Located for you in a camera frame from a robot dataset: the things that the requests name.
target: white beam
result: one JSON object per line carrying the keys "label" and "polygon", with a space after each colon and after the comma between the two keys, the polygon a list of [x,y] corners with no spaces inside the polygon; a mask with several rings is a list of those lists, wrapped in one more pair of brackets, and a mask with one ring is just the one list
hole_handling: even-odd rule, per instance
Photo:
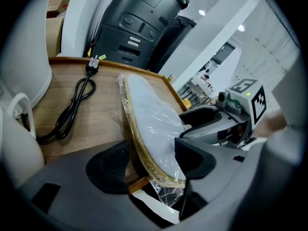
{"label": "white beam", "polygon": [[228,41],[260,0],[220,0],[187,35],[159,74],[178,91]]}

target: white handle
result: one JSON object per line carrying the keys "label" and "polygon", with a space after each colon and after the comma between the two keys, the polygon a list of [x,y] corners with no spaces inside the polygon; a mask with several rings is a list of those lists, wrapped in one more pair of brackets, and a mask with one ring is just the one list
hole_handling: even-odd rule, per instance
{"label": "white handle", "polygon": [[26,112],[28,113],[28,119],[29,119],[29,123],[30,123],[30,134],[33,136],[33,138],[36,139],[36,134],[35,134],[35,127],[34,127],[34,120],[33,120],[33,114],[32,114],[32,109],[31,109],[31,102],[28,98],[27,95],[23,94],[23,93],[19,93],[17,94],[12,102],[10,103],[9,108],[7,109],[7,113],[9,116],[13,117],[15,119],[15,108],[16,105],[22,100],[24,99],[26,102]]}

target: white cube with marker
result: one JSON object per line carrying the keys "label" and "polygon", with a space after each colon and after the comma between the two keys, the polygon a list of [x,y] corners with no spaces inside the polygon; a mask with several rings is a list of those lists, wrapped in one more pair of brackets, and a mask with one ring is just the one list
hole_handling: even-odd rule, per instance
{"label": "white cube with marker", "polygon": [[237,100],[251,116],[252,129],[260,122],[266,110],[265,92],[262,83],[256,79],[242,79],[226,89],[230,99]]}

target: clear plastic wrap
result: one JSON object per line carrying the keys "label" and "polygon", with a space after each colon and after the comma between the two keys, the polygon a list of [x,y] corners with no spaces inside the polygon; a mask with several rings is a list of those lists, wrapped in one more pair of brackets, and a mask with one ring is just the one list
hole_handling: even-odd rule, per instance
{"label": "clear plastic wrap", "polygon": [[119,77],[122,103],[139,159],[160,200],[171,207],[183,195],[185,176],[175,159],[174,138],[184,125],[167,99],[145,78]]}

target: cardboard box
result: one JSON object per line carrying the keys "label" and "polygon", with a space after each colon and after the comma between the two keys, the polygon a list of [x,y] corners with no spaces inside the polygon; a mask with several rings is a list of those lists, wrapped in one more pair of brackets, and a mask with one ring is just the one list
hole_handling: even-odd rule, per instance
{"label": "cardboard box", "polygon": [[48,57],[55,57],[61,52],[63,21],[63,17],[46,19],[46,47]]}
{"label": "cardboard box", "polygon": [[58,14],[66,11],[70,0],[49,0],[47,8],[47,18],[54,18]]}

